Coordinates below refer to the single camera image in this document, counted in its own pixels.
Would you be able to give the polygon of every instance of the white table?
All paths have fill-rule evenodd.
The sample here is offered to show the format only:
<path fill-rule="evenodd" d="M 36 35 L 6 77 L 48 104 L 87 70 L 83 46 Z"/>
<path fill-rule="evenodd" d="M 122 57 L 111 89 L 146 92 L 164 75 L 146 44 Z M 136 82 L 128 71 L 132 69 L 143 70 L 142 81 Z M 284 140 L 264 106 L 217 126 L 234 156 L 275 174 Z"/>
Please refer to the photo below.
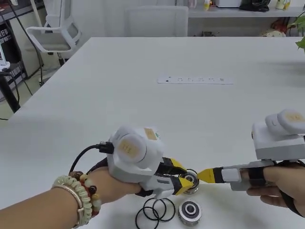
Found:
<path fill-rule="evenodd" d="M 92 38 L 0 131 L 0 208 L 43 192 L 85 147 L 120 125 L 154 125 L 166 156 L 200 171 L 255 160 L 254 121 L 284 108 L 305 114 L 298 38 Z M 234 85 L 157 84 L 160 75 L 229 77 Z M 91 151 L 87 170 L 104 155 Z M 201 184 L 201 229 L 297 228 L 304 219 L 228 184 Z M 143 198 L 102 207 L 88 229 L 132 229 Z M 139 223 L 153 228 L 140 216 Z M 186 228 L 175 217 L 159 229 Z"/>

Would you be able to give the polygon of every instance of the black rubber o-ring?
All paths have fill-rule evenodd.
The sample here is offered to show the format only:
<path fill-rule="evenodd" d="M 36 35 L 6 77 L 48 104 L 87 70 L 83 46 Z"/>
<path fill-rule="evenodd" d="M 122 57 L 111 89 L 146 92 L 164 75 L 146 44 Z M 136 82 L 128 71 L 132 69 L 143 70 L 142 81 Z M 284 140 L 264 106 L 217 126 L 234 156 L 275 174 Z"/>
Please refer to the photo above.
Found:
<path fill-rule="evenodd" d="M 143 207 L 143 208 L 141 208 L 141 209 L 138 211 L 138 213 L 137 213 L 136 216 L 135 216 L 135 226 L 137 227 L 137 229 L 140 229 L 140 228 L 139 228 L 139 225 L 138 225 L 138 216 L 139 216 L 139 214 L 140 214 L 141 211 L 143 211 L 143 213 L 144 213 L 146 208 L 151 209 L 152 212 L 153 212 L 154 214 L 157 215 L 157 221 L 158 221 L 158 222 L 157 222 L 157 225 L 153 228 L 153 229 L 156 229 L 156 228 L 159 226 L 160 218 L 159 218 L 158 212 L 157 212 L 155 209 L 153 209 L 152 207 Z"/>
<path fill-rule="evenodd" d="M 167 201 L 169 201 L 172 205 L 173 205 L 173 215 L 169 218 L 169 219 L 163 219 L 163 217 L 165 216 L 165 213 L 166 213 L 166 211 L 164 212 L 164 214 L 163 214 L 163 216 L 162 217 L 160 217 L 160 221 L 161 222 L 169 222 L 169 221 L 171 221 L 173 218 L 174 218 L 174 216 L 175 216 L 175 214 L 176 214 L 176 207 L 175 207 L 175 204 L 170 200 L 170 199 L 168 199 L 168 198 L 164 198 L 165 200 L 167 200 Z M 152 205 L 152 208 L 154 209 L 154 205 L 160 200 L 163 204 L 164 204 L 164 206 L 166 206 L 166 204 L 164 203 L 164 199 L 157 199 L 154 203 L 153 203 L 153 205 Z"/>
<path fill-rule="evenodd" d="M 193 169 L 191 169 L 191 168 L 187 168 L 186 171 L 187 171 L 187 170 L 193 171 L 196 175 L 198 174 L 195 170 L 193 170 Z"/>
<path fill-rule="evenodd" d="M 143 209 L 143 213 L 144 213 L 144 215 L 146 216 L 147 219 L 150 219 L 150 220 L 152 220 L 152 221 L 158 221 L 158 220 L 162 219 L 162 218 L 165 216 L 165 214 L 166 214 L 166 211 L 167 211 L 167 209 L 166 209 L 166 204 L 165 204 L 165 202 L 164 202 L 163 200 L 161 200 L 161 202 L 164 204 L 164 213 L 163 213 L 163 215 L 162 215 L 161 217 L 159 217 L 159 214 L 158 214 L 158 216 L 156 216 L 155 212 L 152 211 L 152 212 L 153 212 L 153 215 L 154 215 L 156 218 L 155 218 L 155 219 L 150 218 L 150 217 L 146 214 L 144 208 L 146 207 L 147 202 L 150 201 L 150 200 L 152 200 L 152 199 L 155 199 L 155 198 L 150 198 L 150 199 L 148 199 L 147 201 L 145 201 L 145 203 L 144 203 L 144 205 L 143 205 L 143 208 L 142 208 L 142 209 Z"/>

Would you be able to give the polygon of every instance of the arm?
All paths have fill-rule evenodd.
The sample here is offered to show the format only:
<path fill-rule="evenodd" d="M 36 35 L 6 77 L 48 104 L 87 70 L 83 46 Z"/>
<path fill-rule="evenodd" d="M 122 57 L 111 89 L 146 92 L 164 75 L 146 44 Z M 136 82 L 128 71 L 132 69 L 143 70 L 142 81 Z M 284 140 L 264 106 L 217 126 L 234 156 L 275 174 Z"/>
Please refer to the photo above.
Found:
<path fill-rule="evenodd" d="M 96 170 L 89 177 L 96 185 L 103 204 L 141 190 L 137 184 L 126 184 L 112 178 L 107 168 Z M 0 228 L 71 229 L 77 222 L 77 208 L 76 200 L 68 191 L 54 188 L 0 210 Z"/>

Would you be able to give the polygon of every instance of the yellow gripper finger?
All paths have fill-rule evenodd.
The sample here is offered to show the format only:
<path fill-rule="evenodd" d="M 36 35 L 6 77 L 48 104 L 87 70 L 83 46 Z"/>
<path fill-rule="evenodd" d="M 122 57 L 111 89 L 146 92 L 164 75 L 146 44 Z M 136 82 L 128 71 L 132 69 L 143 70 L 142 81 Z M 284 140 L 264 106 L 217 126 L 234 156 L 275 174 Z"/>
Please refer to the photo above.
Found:
<path fill-rule="evenodd" d="M 180 168 L 180 169 L 186 171 L 186 168 L 183 167 L 183 166 L 181 165 L 180 162 L 176 161 L 176 160 L 173 159 L 173 158 L 163 157 L 163 162 L 164 162 L 164 164 L 167 165 L 167 166 L 177 167 L 177 168 Z"/>
<path fill-rule="evenodd" d="M 173 195 L 176 196 L 190 189 L 194 185 L 193 182 L 181 177 L 171 177 L 171 180 L 174 188 Z"/>
<path fill-rule="evenodd" d="M 225 183 L 221 171 L 224 167 L 208 168 L 197 174 L 197 178 L 206 183 Z"/>

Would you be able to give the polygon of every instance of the white shelf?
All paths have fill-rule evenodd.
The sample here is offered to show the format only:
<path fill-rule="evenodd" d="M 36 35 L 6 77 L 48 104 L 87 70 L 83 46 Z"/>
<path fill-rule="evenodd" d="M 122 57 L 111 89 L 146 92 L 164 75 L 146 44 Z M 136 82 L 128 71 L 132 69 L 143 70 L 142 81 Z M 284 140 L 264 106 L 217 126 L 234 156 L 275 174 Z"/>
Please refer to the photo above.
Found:
<path fill-rule="evenodd" d="M 268 12 L 253 12 L 238 8 L 218 8 L 211 6 L 208 11 L 203 10 L 203 5 L 196 9 L 189 9 L 189 18 L 277 18 L 297 17 L 304 11 L 303 7 L 289 7 L 287 10 L 270 9 Z"/>

